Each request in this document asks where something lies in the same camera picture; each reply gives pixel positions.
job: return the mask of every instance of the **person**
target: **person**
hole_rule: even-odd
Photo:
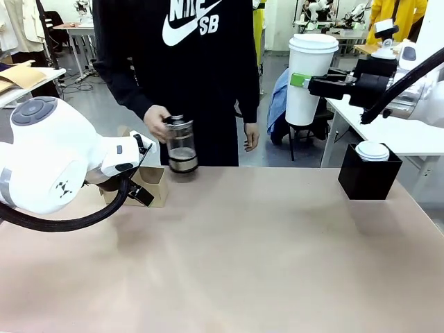
[[[251,2],[94,0],[94,68],[117,102],[161,143],[164,120],[192,119],[201,166],[239,166],[234,105],[244,118],[245,150],[259,141],[259,78]]]
[[[411,27],[424,16],[427,9],[427,0],[375,0],[372,5],[367,44],[377,44],[381,41],[375,38],[374,24],[392,18],[396,1],[399,1],[399,5],[395,13],[395,25],[400,28],[399,32],[393,36],[396,42],[402,42],[409,36]]]
[[[263,95],[264,55],[265,55],[265,3],[266,0],[253,0],[253,30],[255,36],[257,66],[259,68],[259,90]]]

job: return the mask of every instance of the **white wall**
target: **white wall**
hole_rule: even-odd
[[[74,0],[41,0],[41,2],[46,11],[58,12],[63,22],[78,22],[79,16],[74,8]]]
[[[296,0],[268,0],[266,2],[265,48],[267,50],[288,51],[289,40],[294,34],[295,8]]]

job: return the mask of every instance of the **blue cloth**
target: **blue cloth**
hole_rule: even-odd
[[[271,96],[270,108],[268,109],[267,134],[271,135],[274,131],[275,122],[285,112],[287,108],[287,85],[289,82],[289,69],[278,78]]]

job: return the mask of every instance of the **sleeve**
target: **sleeve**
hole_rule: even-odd
[[[153,103],[145,96],[137,84],[131,70],[131,56],[128,48],[121,45],[125,40],[124,33],[119,28],[121,15],[116,8],[121,7],[110,0],[93,1],[94,30],[97,43],[97,61],[94,68],[106,82],[112,95],[120,105],[134,111],[141,119]]]
[[[375,24],[376,18],[381,12],[382,0],[375,0],[372,5],[372,13],[370,15],[370,24]]]
[[[238,14],[239,30],[235,42],[239,50],[236,54],[236,98],[244,123],[255,123],[259,106],[259,71],[253,34],[253,10],[249,0],[239,0]]]
[[[416,23],[425,15],[427,9],[427,0],[416,0],[416,12],[413,16],[413,22]]]

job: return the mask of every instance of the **white table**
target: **white table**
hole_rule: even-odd
[[[309,23],[308,21],[306,21],[306,22],[295,21],[295,22],[293,22],[293,27],[297,27],[298,33],[300,33],[302,27],[306,26],[308,23]],[[324,26],[332,26],[333,24],[334,24],[334,22],[331,22],[331,21],[328,21],[328,22],[318,22],[318,26],[322,26],[322,27],[324,27]],[[305,33],[321,33],[321,30],[320,29],[314,29],[314,30],[311,30],[311,31],[306,31]]]
[[[61,69],[44,68],[44,67],[33,67],[33,68],[38,69],[43,74],[45,74],[46,78],[42,82],[36,84],[34,87],[32,87],[30,89],[12,88],[12,89],[4,92],[3,94],[0,94],[0,109],[6,107],[8,104],[29,94],[34,89],[41,87],[45,83],[48,83],[67,72],[66,69],[64,69],[64,68],[61,68]]]
[[[378,116],[369,125],[362,125],[363,110],[349,105],[349,96],[344,97],[342,101],[327,100],[336,112],[321,167],[328,167],[336,130],[342,117],[363,139],[386,144],[396,155],[407,157],[420,170],[412,191],[412,196],[417,198],[440,156],[444,155],[444,129],[426,125],[421,121],[395,117],[384,119],[382,116]]]
[[[91,44],[93,47],[95,47],[96,44],[94,26],[92,24],[68,23],[56,26],[54,30],[66,30],[68,32],[69,43],[74,53],[78,72],[80,74],[79,80],[83,80],[87,77],[87,75],[85,75],[85,70],[92,70],[90,63],[95,51],[91,47]],[[76,43],[74,43],[74,40],[77,41],[81,58],[77,55]]]
[[[335,31],[331,32],[328,31],[326,35],[329,36],[333,36],[335,37],[337,40],[366,40],[367,39],[367,35],[368,35],[368,31],[356,31],[356,35],[353,36],[341,36],[337,33],[335,33]]]

